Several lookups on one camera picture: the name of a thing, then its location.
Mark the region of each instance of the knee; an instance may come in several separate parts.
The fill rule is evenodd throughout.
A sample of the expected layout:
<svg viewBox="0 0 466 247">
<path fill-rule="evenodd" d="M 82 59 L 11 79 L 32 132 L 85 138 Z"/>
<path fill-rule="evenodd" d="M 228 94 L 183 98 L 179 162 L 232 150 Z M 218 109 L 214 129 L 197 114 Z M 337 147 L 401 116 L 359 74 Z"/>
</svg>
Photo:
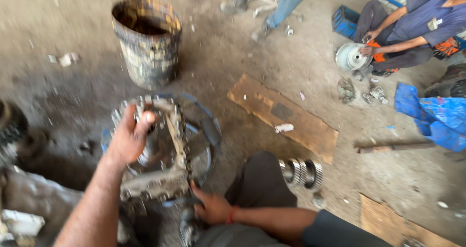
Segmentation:
<svg viewBox="0 0 466 247">
<path fill-rule="evenodd" d="M 369 1 L 366 6 L 364 6 L 364 9 L 377 9 L 377 8 L 382 8 L 383 9 L 383 5 L 378 1 L 378 0 L 371 0 Z"/>
<path fill-rule="evenodd" d="M 264 163 L 270 163 L 270 162 L 276 162 L 278 161 L 277 156 L 275 154 L 271 153 L 270 151 L 262 150 L 248 158 L 248 163 L 250 162 L 264 162 Z"/>
</svg>

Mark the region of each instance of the hand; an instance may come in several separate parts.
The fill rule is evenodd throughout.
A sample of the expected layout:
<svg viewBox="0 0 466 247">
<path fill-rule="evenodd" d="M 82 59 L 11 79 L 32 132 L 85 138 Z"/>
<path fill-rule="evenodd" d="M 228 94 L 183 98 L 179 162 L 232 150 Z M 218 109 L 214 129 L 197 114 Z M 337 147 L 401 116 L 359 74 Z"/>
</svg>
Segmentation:
<svg viewBox="0 0 466 247">
<path fill-rule="evenodd" d="M 380 34 L 380 31 L 378 30 L 367 32 L 366 35 L 364 35 L 363 37 L 363 43 L 368 43 L 371 40 L 374 40 L 375 38 L 377 38 L 379 34 Z"/>
<path fill-rule="evenodd" d="M 379 49 L 376 47 L 363 47 L 359 49 L 359 53 L 361 53 L 364 57 L 372 57 L 375 54 L 379 53 Z"/>
<path fill-rule="evenodd" d="M 156 120 L 153 112 L 146 111 L 136 124 L 133 116 L 135 109 L 135 105 L 126 107 L 106 152 L 110 159 L 119 164 L 126 165 L 137 160 L 143 152 L 147 132 Z"/>
<path fill-rule="evenodd" d="M 224 197 L 203 192 L 196 187 L 194 181 L 191 181 L 191 190 L 204 204 L 204 207 L 199 204 L 194 205 L 196 217 L 201 218 L 209 225 L 219 225 L 226 222 L 233 207 Z"/>
</svg>

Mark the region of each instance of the shoe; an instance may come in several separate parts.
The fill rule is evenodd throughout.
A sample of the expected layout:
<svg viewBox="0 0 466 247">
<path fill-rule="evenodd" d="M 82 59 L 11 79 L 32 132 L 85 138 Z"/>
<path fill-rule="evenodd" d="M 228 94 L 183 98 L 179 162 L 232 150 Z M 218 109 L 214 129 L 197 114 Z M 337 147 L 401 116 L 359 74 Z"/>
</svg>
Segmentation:
<svg viewBox="0 0 466 247">
<path fill-rule="evenodd" d="M 181 212 L 179 232 L 182 246 L 192 247 L 206 230 L 205 224 L 196 219 L 194 208 L 186 207 Z"/>
<path fill-rule="evenodd" d="M 370 65 L 365 67 L 364 69 L 359 69 L 357 71 L 355 71 L 353 73 L 353 77 L 362 82 L 366 77 L 367 75 L 371 74 L 371 73 L 374 73 L 374 66 Z"/>
<path fill-rule="evenodd" d="M 393 73 L 397 72 L 399 69 L 388 69 L 388 70 L 375 70 L 372 72 L 372 75 L 380 76 L 380 77 L 388 77 Z"/>
<path fill-rule="evenodd" d="M 270 25 L 267 23 L 267 18 L 264 20 L 259 29 L 253 32 L 251 36 L 255 42 L 263 41 L 270 33 Z"/>
<path fill-rule="evenodd" d="M 220 4 L 220 11 L 227 14 L 243 13 L 248 8 L 247 0 L 224 1 Z"/>
</svg>

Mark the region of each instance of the wooden board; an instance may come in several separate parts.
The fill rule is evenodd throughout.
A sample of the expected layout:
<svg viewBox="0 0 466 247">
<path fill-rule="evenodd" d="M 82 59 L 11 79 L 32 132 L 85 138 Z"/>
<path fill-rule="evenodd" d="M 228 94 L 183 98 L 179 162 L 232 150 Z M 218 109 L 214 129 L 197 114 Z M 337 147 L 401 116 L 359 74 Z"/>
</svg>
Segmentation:
<svg viewBox="0 0 466 247">
<path fill-rule="evenodd" d="M 393 210 L 361 194 L 362 228 L 393 246 L 401 246 L 403 235 L 419 240 L 426 247 L 460 247 L 423 227 L 405 220 Z"/>
<path fill-rule="evenodd" d="M 246 74 L 243 74 L 240 81 L 230 90 L 228 98 L 272 127 L 292 124 L 294 130 L 282 134 L 310 149 L 323 161 L 332 164 L 338 132 L 326 125 L 322 119 L 289 101 L 277 91 L 267 89 Z"/>
</svg>

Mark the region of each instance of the mechanic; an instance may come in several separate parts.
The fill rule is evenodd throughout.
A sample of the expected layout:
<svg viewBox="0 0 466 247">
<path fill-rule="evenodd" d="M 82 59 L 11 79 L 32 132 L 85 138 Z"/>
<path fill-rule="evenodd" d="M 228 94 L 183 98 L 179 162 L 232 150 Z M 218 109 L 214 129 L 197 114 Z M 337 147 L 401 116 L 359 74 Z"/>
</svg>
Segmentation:
<svg viewBox="0 0 466 247">
<path fill-rule="evenodd" d="M 368 67 L 378 76 L 388 76 L 395 69 L 428 62 L 431 47 L 466 30 L 466 0 L 407 0 L 406 6 L 388 15 L 382 4 L 370 1 L 358 21 L 354 42 L 376 41 L 381 47 L 364 47 L 364 56 L 386 53 L 385 61 L 373 61 Z"/>
<path fill-rule="evenodd" d="M 265 18 L 259 29 L 253 32 L 254 41 L 262 41 L 270 33 L 271 29 L 278 28 L 280 24 L 288 18 L 291 12 L 301 3 L 302 0 L 280 0 L 277 9 Z M 245 12 L 248 0 L 232 0 L 222 2 L 220 10 L 228 14 Z"/>
<path fill-rule="evenodd" d="M 107 152 L 55 247 L 117 246 L 123 171 L 141 154 L 147 131 L 156 120 L 154 113 L 144 112 L 136 124 L 134 110 L 135 106 L 126 108 Z M 191 188 L 204 204 L 194 206 L 196 216 L 211 225 L 201 234 L 196 247 L 390 246 L 328 211 L 316 213 L 297 208 L 297 197 L 288 189 L 278 160 L 270 152 L 250 157 L 225 197 L 203 192 L 194 183 Z M 193 217 L 182 215 L 183 219 Z M 183 226 L 186 221 L 180 223 L 181 235 L 191 247 L 196 233 Z"/>
</svg>

